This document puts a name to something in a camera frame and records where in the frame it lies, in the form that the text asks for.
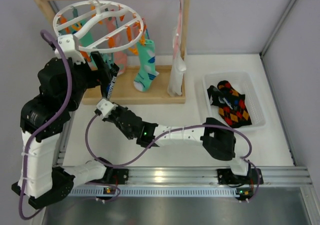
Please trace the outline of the round white clip hanger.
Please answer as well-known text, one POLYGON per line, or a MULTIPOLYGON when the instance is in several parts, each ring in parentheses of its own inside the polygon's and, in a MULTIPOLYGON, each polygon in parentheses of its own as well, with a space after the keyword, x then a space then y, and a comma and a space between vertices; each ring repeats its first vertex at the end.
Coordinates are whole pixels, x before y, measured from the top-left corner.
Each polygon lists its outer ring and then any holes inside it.
POLYGON ((87 22, 83 25, 83 27, 79 31, 73 34, 79 40, 99 22, 102 22, 105 19, 109 19, 109 18, 122 18, 127 14, 132 14, 132 18, 127 23, 119 26, 115 30, 102 36, 102 38, 94 41, 93 43, 91 43, 86 47, 79 46, 79 51, 83 51, 87 53, 98 51, 103 54, 110 54, 110 53, 116 53, 116 52, 123 51, 133 47, 144 36, 144 33, 145 33, 144 22, 141 16, 131 7, 118 2, 108 1, 108 0, 87 0, 87 1, 76 2, 61 9, 54 16, 52 25, 53 25, 53 30, 55 35, 60 36, 62 30, 69 28, 73 24, 76 24, 82 20, 87 19, 87 22), (64 23, 59 22, 59 19, 63 16, 65 12, 71 10, 72 8, 77 8, 79 6, 84 6, 84 5, 92 5, 94 6, 94 9, 76 18, 68 20, 64 23), (122 31, 128 32, 129 29, 134 25, 137 25, 139 33, 135 38, 128 37, 127 38, 128 42, 126 44, 119 45, 119 46, 113 45, 111 48, 98 48, 99 45, 106 42, 110 42, 111 39, 114 39, 115 36, 121 33, 122 31))

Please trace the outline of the mint green sock blue hexagon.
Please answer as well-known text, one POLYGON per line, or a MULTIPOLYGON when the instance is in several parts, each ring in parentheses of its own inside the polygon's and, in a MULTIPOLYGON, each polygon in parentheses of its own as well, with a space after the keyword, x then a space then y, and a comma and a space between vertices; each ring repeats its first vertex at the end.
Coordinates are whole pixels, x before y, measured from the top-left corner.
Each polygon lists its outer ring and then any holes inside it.
POLYGON ((134 87, 140 92, 146 92, 153 80, 159 75, 156 71, 155 43, 146 39, 144 44, 137 43, 140 68, 133 80, 134 87))

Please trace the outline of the black sock white hexagon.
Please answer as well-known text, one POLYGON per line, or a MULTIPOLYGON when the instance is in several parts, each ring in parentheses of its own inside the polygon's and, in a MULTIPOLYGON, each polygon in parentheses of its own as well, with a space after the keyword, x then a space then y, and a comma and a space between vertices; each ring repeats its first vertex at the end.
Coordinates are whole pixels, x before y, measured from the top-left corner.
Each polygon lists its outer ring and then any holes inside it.
POLYGON ((105 62, 109 67, 110 83, 107 87, 107 90, 100 89, 100 92, 101 92, 102 97, 106 98, 107 100, 110 100, 120 68, 115 63, 109 64, 108 60, 104 59, 102 54, 99 53, 98 51, 91 52, 90 55, 96 65, 96 68, 97 68, 98 63, 102 63, 102 62, 105 62))

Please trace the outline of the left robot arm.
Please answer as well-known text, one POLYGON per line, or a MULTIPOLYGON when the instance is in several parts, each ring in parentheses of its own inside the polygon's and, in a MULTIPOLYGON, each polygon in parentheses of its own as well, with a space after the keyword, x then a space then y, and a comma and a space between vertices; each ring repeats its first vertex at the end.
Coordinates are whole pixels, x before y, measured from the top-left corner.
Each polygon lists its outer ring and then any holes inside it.
POLYGON ((73 188, 101 179, 106 172, 106 167, 95 160, 69 168, 53 166, 64 125, 78 109, 85 91, 100 86, 101 94, 107 95, 110 69, 98 52, 92 52, 91 57, 96 70, 87 62, 75 64, 71 58, 51 59, 37 74, 39 95, 21 110, 23 167, 20 180, 11 189, 28 196, 34 209, 63 200, 73 188))

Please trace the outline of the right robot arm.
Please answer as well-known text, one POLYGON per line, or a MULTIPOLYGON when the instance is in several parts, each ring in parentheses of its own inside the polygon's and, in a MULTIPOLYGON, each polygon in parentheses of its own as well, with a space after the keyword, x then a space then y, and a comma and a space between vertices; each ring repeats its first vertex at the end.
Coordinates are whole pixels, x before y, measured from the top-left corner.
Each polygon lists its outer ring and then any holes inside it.
POLYGON ((236 137, 239 131, 217 119, 208 117, 205 123, 188 127, 160 125, 143 121, 126 107, 103 100, 96 106, 104 122, 114 124, 129 140, 136 140, 141 147, 189 145, 204 148, 215 160, 225 161, 236 176, 247 176, 250 165, 236 155, 236 137))

